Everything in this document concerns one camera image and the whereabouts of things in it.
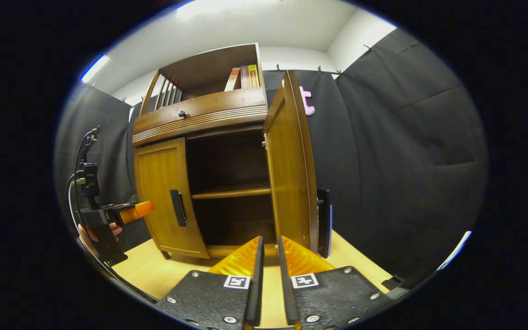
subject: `white wall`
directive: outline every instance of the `white wall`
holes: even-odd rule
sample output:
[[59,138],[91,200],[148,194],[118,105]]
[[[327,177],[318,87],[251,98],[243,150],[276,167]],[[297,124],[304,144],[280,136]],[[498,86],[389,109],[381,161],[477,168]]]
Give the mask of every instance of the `white wall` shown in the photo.
[[394,25],[381,17],[358,9],[329,46],[329,59],[337,70],[345,71],[368,50],[365,44],[374,46],[394,29]]
[[316,70],[335,72],[336,67],[325,52],[292,47],[260,47],[262,70]]
[[[146,95],[148,86],[150,85],[150,81],[152,81],[152,77],[154,77],[155,72],[156,70],[152,70],[142,77],[138,77],[136,80],[126,84],[126,86],[116,90],[115,93],[111,94],[111,96],[118,98],[119,100],[126,98],[126,103],[132,106],[142,102],[141,97]],[[152,96],[158,95],[163,79],[164,78],[162,76],[159,77],[156,85],[154,86]]]
[[[325,52],[304,48],[291,47],[260,47],[260,63],[262,70],[276,70],[276,64],[281,70],[316,70],[321,65],[323,71],[336,71],[336,66]],[[141,102],[141,96],[145,96],[155,70],[146,73],[142,77],[119,88],[111,94],[114,98],[121,100],[126,98],[126,103],[136,105]],[[156,82],[152,96],[159,93],[162,77]]]

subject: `cabinet handle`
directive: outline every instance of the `cabinet handle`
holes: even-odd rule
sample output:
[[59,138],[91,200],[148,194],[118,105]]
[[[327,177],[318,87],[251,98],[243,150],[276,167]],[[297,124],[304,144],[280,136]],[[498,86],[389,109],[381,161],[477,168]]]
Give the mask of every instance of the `cabinet handle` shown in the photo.
[[178,190],[170,190],[170,198],[172,198],[172,206],[174,206],[174,213],[176,214],[178,225],[186,227],[187,215],[185,214],[185,208],[182,206],[182,194],[178,193]]
[[333,211],[329,190],[317,189],[317,209],[319,211],[319,246],[317,251],[323,258],[329,257]]

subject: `drawer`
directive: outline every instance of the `drawer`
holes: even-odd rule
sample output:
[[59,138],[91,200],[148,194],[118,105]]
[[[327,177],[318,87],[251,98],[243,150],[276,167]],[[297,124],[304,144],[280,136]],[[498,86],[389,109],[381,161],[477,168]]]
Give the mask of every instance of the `drawer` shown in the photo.
[[[184,111],[185,117],[179,114]],[[264,121],[264,87],[199,96],[146,113],[134,122],[134,147],[200,130]]]

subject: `book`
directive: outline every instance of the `book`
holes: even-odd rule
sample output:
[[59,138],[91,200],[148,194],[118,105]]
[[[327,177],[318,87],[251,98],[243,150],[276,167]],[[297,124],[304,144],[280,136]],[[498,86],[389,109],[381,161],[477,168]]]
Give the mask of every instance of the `book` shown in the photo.
[[259,87],[260,80],[258,80],[258,66],[257,65],[248,65],[247,72],[250,76],[250,87]]
[[250,87],[250,79],[249,79],[249,76],[248,76],[248,66],[247,65],[244,65],[244,66],[240,67],[239,77],[240,77],[241,82],[242,82],[242,88],[249,88]]
[[228,83],[225,86],[224,92],[227,92],[228,90],[234,90],[237,88],[240,88],[240,81],[237,78],[239,75],[239,67],[235,67],[231,69],[231,73],[229,74]]

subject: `open cabinet door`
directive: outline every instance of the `open cabinet door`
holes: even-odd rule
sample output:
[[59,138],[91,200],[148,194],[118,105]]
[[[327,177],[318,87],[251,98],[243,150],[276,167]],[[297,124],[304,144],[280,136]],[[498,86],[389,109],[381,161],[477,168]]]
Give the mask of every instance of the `open cabinet door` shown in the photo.
[[208,259],[191,204],[185,138],[137,148],[134,172],[138,199],[154,204],[144,221],[156,246],[161,251]]
[[313,151],[299,83],[285,73],[264,120],[276,237],[317,253],[319,216]]

